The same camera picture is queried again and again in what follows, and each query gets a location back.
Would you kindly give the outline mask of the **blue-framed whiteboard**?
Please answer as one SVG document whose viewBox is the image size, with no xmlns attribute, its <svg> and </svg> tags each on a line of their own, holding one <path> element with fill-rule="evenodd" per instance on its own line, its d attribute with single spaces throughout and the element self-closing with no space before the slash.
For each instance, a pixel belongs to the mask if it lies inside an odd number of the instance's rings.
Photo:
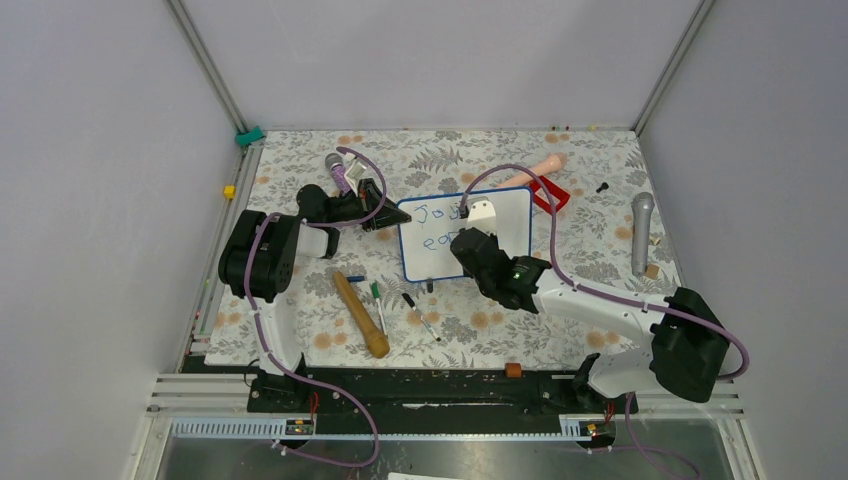
<svg viewBox="0 0 848 480">
<path fill-rule="evenodd" d="M 509 256 L 530 253 L 532 240 L 532 191 L 524 187 L 488 189 L 469 194 L 466 206 L 486 200 L 495 212 L 499 248 Z M 403 274 L 412 283 L 459 278 L 460 263 L 450 252 L 450 243 L 466 227 L 461 217 L 462 195 L 443 194 L 406 198 L 397 203 L 411 221 L 399 226 Z"/>
</svg>

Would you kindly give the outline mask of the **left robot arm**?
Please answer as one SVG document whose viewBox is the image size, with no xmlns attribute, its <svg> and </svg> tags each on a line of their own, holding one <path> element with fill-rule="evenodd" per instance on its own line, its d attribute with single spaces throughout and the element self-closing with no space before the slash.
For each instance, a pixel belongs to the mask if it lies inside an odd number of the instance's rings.
<svg viewBox="0 0 848 480">
<path fill-rule="evenodd" d="M 294 215 L 242 211 L 220 256 L 220 281 L 253 307 L 259 300 L 270 304 L 285 292 L 297 258 L 333 258 L 341 224 L 370 232 L 411 221 L 372 178 L 336 196 L 307 184 L 298 191 L 296 203 Z"/>
</svg>

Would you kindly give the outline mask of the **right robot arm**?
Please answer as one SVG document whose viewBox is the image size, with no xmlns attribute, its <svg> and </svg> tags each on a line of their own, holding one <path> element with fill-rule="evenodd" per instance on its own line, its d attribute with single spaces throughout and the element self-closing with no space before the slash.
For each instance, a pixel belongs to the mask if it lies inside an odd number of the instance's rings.
<svg viewBox="0 0 848 480">
<path fill-rule="evenodd" d="M 671 296 L 647 295 L 564 280 L 553 264 L 510 257 L 495 236 L 476 228 L 462 230 L 450 251 L 481 294 L 501 306 L 593 324 L 634 343 L 632 350 L 586 357 L 573 386 L 583 410 L 597 412 L 623 394 L 653 388 L 694 403 L 711 398 L 731 342 L 697 292 L 679 287 Z"/>
</svg>

